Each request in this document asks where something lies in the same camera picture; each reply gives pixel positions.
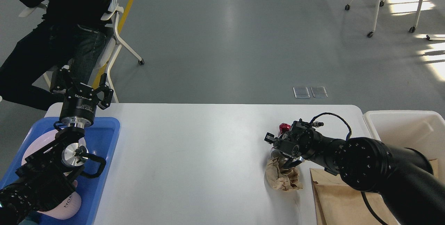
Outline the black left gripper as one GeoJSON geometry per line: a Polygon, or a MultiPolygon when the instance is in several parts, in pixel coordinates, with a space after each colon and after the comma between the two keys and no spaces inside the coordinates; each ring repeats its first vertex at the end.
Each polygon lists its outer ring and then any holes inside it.
{"type": "Polygon", "coordinates": [[[104,110],[110,107],[114,90],[106,84],[107,73],[100,77],[97,89],[80,88],[80,81],[69,66],[54,71],[49,92],[65,95],[59,120],[67,127],[90,127],[94,124],[97,106],[104,110]]]}

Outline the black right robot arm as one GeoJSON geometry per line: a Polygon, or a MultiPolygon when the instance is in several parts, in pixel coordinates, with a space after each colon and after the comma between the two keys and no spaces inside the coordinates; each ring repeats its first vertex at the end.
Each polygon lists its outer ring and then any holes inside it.
{"type": "Polygon", "coordinates": [[[366,137],[352,138],[347,124],[346,139],[329,138],[316,131],[324,124],[302,119],[275,137],[267,133],[272,144],[286,161],[285,169],[310,160],[361,192],[372,216],[385,222],[371,208],[366,192],[376,192],[402,225],[440,225],[445,217],[444,184],[433,175],[427,158],[412,148],[394,147],[366,137]]]}

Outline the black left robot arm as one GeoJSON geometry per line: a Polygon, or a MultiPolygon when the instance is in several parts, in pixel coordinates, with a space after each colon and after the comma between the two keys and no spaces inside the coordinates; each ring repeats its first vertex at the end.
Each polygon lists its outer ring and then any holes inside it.
{"type": "Polygon", "coordinates": [[[113,89],[102,74],[94,89],[77,83],[67,68],[60,69],[65,80],[65,100],[58,121],[55,138],[49,144],[25,158],[17,168],[18,179],[1,190],[1,224],[17,225],[30,212],[48,212],[66,198],[73,198],[78,176],[99,177],[106,166],[103,157],[88,152],[80,139],[85,128],[94,123],[96,109],[106,109],[113,98],[113,89]]]}

